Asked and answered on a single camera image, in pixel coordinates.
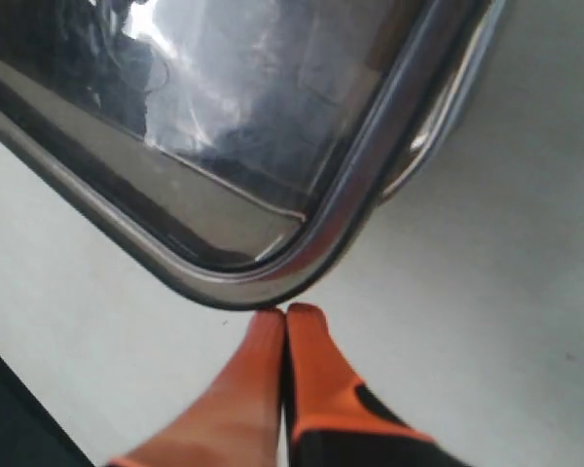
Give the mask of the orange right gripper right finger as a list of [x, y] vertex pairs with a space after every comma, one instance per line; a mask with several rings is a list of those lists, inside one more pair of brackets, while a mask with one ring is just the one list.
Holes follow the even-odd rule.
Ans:
[[428, 435], [374, 412], [370, 394], [330, 336], [315, 305], [287, 309], [285, 409], [291, 466], [422, 466], [437, 448]]

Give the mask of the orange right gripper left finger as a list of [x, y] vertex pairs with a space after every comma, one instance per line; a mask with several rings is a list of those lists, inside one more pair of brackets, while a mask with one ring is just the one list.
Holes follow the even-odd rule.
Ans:
[[166, 428], [110, 466], [275, 466], [285, 317], [255, 312], [235, 354]]

